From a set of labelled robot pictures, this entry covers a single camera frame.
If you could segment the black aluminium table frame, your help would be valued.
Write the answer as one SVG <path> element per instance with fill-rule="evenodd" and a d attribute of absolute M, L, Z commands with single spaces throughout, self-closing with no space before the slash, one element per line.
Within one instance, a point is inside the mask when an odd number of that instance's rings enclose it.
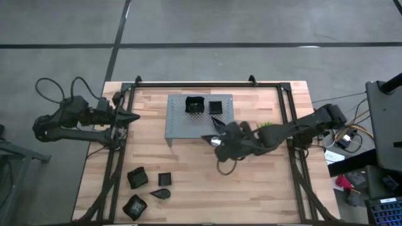
<path fill-rule="evenodd" d="M 297 202 L 289 152 L 285 144 L 264 156 L 251 156 L 217 171 L 214 150 L 201 139 L 165 141 L 166 105 L 170 94 L 231 94 L 234 118 L 281 124 L 313 111 L 306 82 L 142 82 L 134 93 L 133 112 L 140 119 L 129 127 L 123 160 L 124 173 L 143 166 L 149 182 L 131 189 L 121 178 L 116 204 L 106 201 L 104 217 L 131 223 L 123 206 L 133 195 L 148 205 L 136 225 L 143 223 L 298 223 L 311 215 L 308 200 Z M 159 173 L 171 173 L 170 186 L 158 185 Z M 167 188 L 171 197 L 161 200 L 150 192 Z"/>

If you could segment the red object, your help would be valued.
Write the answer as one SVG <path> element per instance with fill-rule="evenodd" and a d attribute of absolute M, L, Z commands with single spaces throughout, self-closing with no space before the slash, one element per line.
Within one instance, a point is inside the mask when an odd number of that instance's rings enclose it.
<path fill-rule="evenodd" d="M 341 191 L 354 189 L 352 183 L 344 175 L 336 177 L 335 187 Z"/>

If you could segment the grey perforated metal shelf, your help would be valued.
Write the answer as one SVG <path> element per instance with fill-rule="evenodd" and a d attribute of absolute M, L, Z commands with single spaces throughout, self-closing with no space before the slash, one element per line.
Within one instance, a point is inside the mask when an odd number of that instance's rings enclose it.
<path fill-rule="evenodd" d="M 202 94 L 204 111 L 202 113 L 186 113 L 186 98 L 196 94 L 170 94 L 166 105 L 165 140 L 169 147 L 174 139 L 200 139 L 204 135 L 218 135 L 212 118 L 228 124 L 234 121 L 233 95 Z M 221 114 L 210 114 L 209 103 L 220 102 Z"/>

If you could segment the small black square plate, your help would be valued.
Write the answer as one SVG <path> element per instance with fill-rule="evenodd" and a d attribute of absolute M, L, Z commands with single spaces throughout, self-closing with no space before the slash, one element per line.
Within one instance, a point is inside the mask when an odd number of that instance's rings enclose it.
<path fill-rule="evenodd" d="M 170 186 L 172 184 L 171 173 L 159 173 L 158 174 L 158 185 L 159 186 Z"/>
<path fill-rule="evenodd" d="M 223 107 L 221 101 L 210 101 L 209 102 L 209 114 L 222 114 Z"/>

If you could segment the dark grey bag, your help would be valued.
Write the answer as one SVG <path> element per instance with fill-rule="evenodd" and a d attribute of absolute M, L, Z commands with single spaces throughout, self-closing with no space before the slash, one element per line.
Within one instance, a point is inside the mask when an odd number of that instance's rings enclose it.
<path fill-rule="evenodd" d="M 347 203 L 353 207 L 364 206 L 368 198 L 366 174 L 362 171 L 351 171 L 345 174 L 352 188 L 347 189 Z"/>

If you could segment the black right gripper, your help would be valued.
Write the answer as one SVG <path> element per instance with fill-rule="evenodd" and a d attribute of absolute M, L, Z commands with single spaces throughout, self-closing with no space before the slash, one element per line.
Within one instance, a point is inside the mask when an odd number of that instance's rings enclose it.
<path fill-rule="evenodd" d="M 228 159 L 240 159 L 262 150 L 262 144 L 257 140 L 248 122 L 240 124 L 230 122 L 219 132 L 222 140 L 220 146 L 215 148 L 215 155 L 220 162 Z"/>

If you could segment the white paper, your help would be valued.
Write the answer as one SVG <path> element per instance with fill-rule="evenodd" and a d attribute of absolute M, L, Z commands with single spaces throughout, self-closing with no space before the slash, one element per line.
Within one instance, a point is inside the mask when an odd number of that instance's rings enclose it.
<path fill-rule="evenodd" d="M 339 162 L 339 161 L 343 161 L 345 159 L 344 155 L 326 150 L 326 152 L 324 153 L 325 155 L 325 160 L 327 162 L 328 165 Z"/>

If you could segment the laptop with backlit keyboard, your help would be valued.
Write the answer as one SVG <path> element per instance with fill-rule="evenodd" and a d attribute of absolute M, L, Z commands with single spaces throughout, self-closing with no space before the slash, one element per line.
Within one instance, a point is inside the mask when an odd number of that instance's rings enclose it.
<path fill-rule="evenodd" d="M 402 226 L 402 196 L 366 200 L 370 225 Z"/>

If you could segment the grey metal table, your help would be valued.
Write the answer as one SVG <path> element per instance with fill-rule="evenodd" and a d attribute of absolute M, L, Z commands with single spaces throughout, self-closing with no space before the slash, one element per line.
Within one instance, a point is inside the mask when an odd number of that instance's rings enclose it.
<path fill-rule="evenodd" d="M 0 203 L 0 226 L 9 226 L 16 200 L 26 176 L 28 166 L 36 159 L 48 163 L 51 156 L 0 140 L 0 194 L 8 188 L 4 200 Z"/>

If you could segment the black pole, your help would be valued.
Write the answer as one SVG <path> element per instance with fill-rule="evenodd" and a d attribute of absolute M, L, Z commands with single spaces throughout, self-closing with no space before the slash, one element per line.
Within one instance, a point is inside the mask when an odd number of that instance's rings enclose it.
<path fill-rule="evenodd" d="M 378 87 L 380 91 L 384 94 L 391 95 L 395 90 L 402 86 L 402 72 L 387 82 L 378 81 Z"/>

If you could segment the large black pot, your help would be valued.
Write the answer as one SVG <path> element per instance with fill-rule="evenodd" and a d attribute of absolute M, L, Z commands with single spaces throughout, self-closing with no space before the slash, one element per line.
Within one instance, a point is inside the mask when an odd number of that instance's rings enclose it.
<path fill-rule="evenodd" d="M 131 189 L 137 189 L 148 182 L 148 176 L 143 166 L 128 172 L 127 178 Z"/>
<path fill-rule="evenodd" d="M 141 214 L 147 209 L 147 203 L 138 195 L 133 195 L 127 204 L 123 206 L 123 212 L 133 221 L 140 218 Z"/>
<path fill-rule="evenodd" d="M 204 100 L 201 96 L 188 96 L 185 99 L 185 112 L 189 114 L 203 113 L 205 110 Z"/>

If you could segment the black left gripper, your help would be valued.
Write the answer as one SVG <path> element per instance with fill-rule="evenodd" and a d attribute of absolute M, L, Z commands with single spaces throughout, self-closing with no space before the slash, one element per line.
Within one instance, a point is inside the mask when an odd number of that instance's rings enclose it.
<path fill-rule="evenodd" d="M 117 117 L 117 112 L 121 117 L 126 117 L 123 119 L 118 120 L 118 126 L 124 127 L 128 124 L 138 120 L 140 115 L 129 112 L 123 109 L 122 106 L 123 102 L 123 94 L 122 92 L 116 92 L 112 97 L 113 106 L 110 104 L 109 101 L 109 110 L 107 112 L 97 111 L 96 108 L 92 111 L 92 120 L 94 124 L 97 125 L 109 125 L 113 124 Z"/>

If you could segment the black stand base bar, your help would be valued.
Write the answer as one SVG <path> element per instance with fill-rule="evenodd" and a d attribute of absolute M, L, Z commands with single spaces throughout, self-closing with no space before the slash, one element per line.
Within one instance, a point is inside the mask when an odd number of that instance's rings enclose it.
<path fill-rule="evenodd" d="M 338 161 L 328 165 L 331 177 L 342 175 L 350 171 L 358 170 L 366 167 L 367 165 L 377 166 L 376 150 L 368 150 L 361 154 L 349 157 L 342 161 Z"/>

